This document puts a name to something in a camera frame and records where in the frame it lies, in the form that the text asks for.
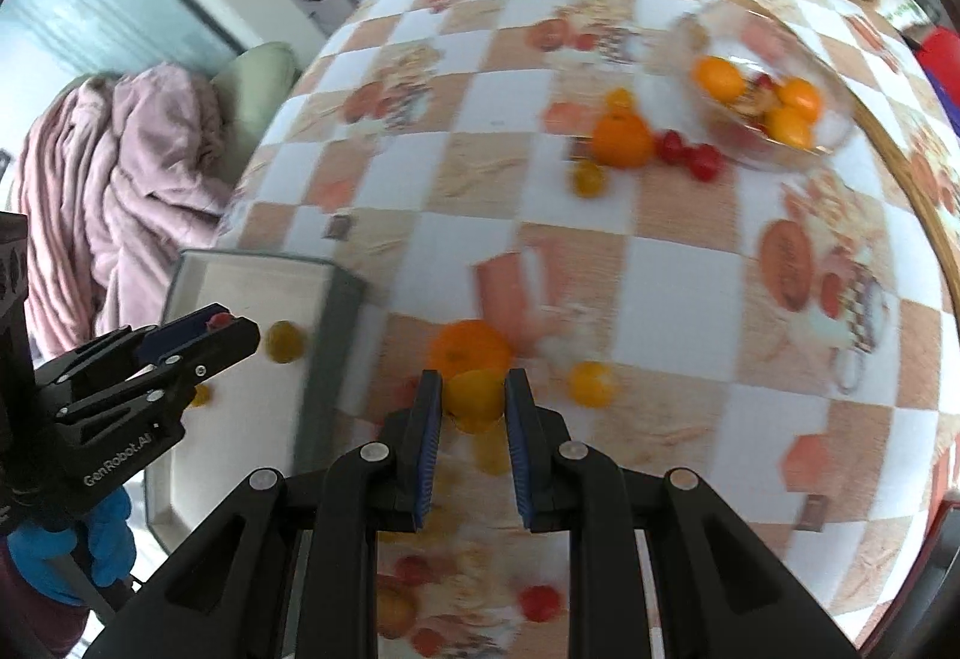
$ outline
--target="checkered tablecloth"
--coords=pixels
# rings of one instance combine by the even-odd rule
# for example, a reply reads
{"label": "checkered tablecloth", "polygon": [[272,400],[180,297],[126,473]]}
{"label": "checkered tablecloth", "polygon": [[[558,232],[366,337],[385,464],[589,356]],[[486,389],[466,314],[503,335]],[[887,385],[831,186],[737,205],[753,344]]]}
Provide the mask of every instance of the checkered tablecloth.
{"label": "checkered tablecloth", "polygon": [[[522,332],[536,398],[574,437],[634,469],[700,472],[856,640],[904,581],[931,468],[960,432],[956,323],[904,194],[861,133],[808,177],[731,164],[706,185],[654,163],[600,199],[568,189],[569,135],[612,87],[657,129],[706,140],[653,53],[705,1],[367,0],[280,109],[219,244],[370,281],[340,447],[373,437],[440,325],[485,317]],[[871,18],[899,71],[844,19],[859,7],[767,5],[953,223],[957,139],[896,33]],[[585,357],[616,372],[609,408],[566,394]],[[469,634],[450,651],[564,656],[563,618],[528,624],[515,603],[566,590],[565,542],[522,532],[503,456],[502,439],[445,429],[432,523],[384,544],[381,568],[415,553],[437,571],[412,596],[419,624]],[[381,655],[419,655],[416,629]]]}

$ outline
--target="screw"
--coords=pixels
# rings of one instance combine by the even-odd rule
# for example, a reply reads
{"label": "screw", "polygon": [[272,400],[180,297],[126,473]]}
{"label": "screw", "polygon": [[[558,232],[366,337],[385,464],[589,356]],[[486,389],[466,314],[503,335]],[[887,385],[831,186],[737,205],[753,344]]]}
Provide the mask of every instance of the screw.
{"label": "screw", "polygon": [[700,484],[700,479],[693,470],[680,468],[670,473],[670,483],[680,491],[693,491]]}
{"label": "screw", "polygon": [[248,482],[254,491],[266,491],[277,485],[277,473],[273,470],[257,470]]}
{"label": "screw", "polygon": [[363,461],[383,461],[390,456],[390,449],[382,442],[368,442],[360,449]]}
{"label": "screw", "polygon": [[587,448],[587,446],[579,442],[579,440],[568,440],[567,442],[560,443],[558,450],[563,458],[569,458],[572,461],[587,458],[587,454],[590,452],[590,448]]}

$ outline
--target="pink blanket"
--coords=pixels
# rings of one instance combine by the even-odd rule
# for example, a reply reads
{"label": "pink blanket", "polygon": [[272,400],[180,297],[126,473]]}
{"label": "pink blanket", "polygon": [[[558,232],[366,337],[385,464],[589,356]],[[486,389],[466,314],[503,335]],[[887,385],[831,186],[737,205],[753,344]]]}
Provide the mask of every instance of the pink blanket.
{"label": "pink blanket", "polygon": [[160,320],[176,255],[214,239],[229,186],[213,87],[163,64],[88,79],[35,121],[14,203],[30,218],[27,325],[46,357]]}

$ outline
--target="blue glove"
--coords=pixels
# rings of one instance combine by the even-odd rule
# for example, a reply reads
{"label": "blue glove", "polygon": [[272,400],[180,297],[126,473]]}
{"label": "blue glove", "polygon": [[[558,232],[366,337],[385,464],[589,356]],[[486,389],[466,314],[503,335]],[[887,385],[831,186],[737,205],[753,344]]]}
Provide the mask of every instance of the blue glove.
{"label": "blue glove", "polygon": [[[100,588],[125,579],[133,569],[136,544],[127,525],[130,511],[130,497],[120,488],[83,518],[88,528],[90,555],[93,556],[91,579]],[[40,594],[58,603],[83,604],[46,561],[77,547],[77,534],[73,529],[49,532],[34,523],[24,523],[8,536],[7,547],[13,566]]]}

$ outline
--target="glass bowl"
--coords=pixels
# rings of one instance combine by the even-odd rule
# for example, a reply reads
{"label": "glass bowl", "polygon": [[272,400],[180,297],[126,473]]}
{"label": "glass bowl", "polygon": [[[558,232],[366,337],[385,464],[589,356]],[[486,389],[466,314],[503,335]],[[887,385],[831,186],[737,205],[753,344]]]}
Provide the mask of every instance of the glass bowl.
{"label": "glass bowl", "polygon": [[[664,50],[709,141],[748,167],[807,171],[842,148],[856,128],[853,97],[840,76],[775,20],[737,4],[718,1],[680,18],[667,33]],[[766,73],[778,82],[795,76],[812,83],[823,99],[823,114],[813,126],[813,148],[800,150],[774,142],[714,100],[692,77],[704,55],[725,58],[748,80]]]}

